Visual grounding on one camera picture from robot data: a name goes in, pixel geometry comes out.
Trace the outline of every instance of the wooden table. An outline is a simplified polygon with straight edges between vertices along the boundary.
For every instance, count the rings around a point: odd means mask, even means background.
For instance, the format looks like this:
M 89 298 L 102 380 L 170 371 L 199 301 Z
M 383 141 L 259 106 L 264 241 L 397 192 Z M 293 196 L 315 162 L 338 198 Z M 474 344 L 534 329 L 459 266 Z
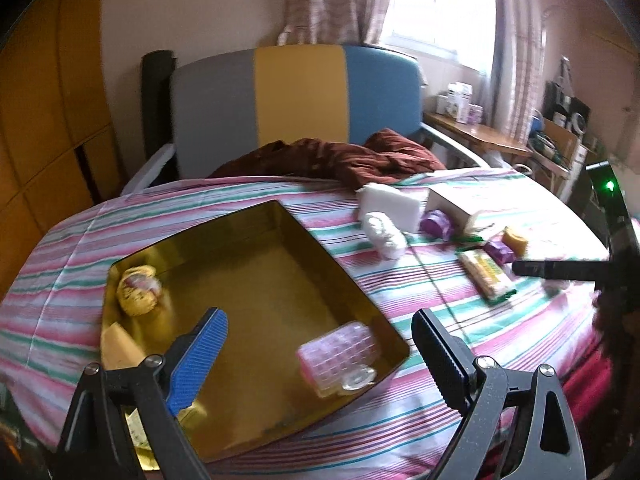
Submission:
M 512 155 L 524 157 L 531 155 L 531 150 L 527 146 L 515 142 L 498 130 L 484 126 L 484 124 L 457 123 L 452 118 L 439 114 L 425 114 L 424 122 L 429 126 L 439 126 L 459 135 L 471 143 L 474 148 L 478 148 L 483 152 L 496 150 L 501 153 L 511 153 Z

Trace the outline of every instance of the blue panel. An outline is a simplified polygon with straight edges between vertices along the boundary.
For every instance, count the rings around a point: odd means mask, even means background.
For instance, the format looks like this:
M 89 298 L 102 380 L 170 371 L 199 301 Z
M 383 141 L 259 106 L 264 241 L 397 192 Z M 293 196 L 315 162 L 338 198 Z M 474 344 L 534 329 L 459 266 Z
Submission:
M 345 46 L 349 85 L 349 142 L 391 128 L 409 135 L 420 127 L 422 100 L 418 63 L 378 48 Z
M 196 329 L 198 333 L 180 357 L 169 379 L 166 406 L 173 416 L 177 416 L 180 410 L 191 406 L 204 379 L 209 375 L 226 341 L 228 333 L 226 313 L 213 307 L 198 322 Z

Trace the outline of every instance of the white sponge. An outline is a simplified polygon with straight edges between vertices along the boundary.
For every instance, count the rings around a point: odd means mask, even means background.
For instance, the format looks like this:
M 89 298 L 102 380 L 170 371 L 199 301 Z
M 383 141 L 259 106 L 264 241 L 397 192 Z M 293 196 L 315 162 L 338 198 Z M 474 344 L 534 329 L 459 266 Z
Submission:
M 406 238 L 387 215 L 367 213 L 362 219 L 362 230 L 383 258 L 397 260 L 406 249 Z
M 418 232 L 420 218 L 424 212 L 422 200 L 386 184 L 365 184 L 356 193 L 360 203 L 358 216 L 360 221 L 364 220 L 367 213 L 381 212 L 386 214 L 401 231 Z

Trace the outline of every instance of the brown cloth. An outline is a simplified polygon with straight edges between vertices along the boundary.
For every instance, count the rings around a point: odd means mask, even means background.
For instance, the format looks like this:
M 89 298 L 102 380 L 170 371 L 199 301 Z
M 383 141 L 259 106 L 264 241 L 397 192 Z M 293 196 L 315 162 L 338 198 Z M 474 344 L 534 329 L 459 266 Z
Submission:
M 339 180 L 356 190 L 369 182 L 393 184 L 417 173 L 445 170 L 424 146 L 384 128 L 363 146 L 320 139 L 276 140 L 220 166 L 210 178 L 293 175 Z

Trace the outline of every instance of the purple package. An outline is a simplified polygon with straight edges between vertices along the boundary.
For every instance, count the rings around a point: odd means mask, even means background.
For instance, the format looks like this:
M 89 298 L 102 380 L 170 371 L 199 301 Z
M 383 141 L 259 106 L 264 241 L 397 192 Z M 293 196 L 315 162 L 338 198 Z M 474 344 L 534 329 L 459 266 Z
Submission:
M 478 105 L 469 105 L 468 124 L 478 124 L 482 120 L 483 109 Z
M 499 240 L 489 240 L 483 249 L 499 266 L 510 264 L 516 259 L 514 252 Z
M 448 242 L 453 232 L 451 220 L 439 209 L 427 211 L 420 220 L 420 231 Z

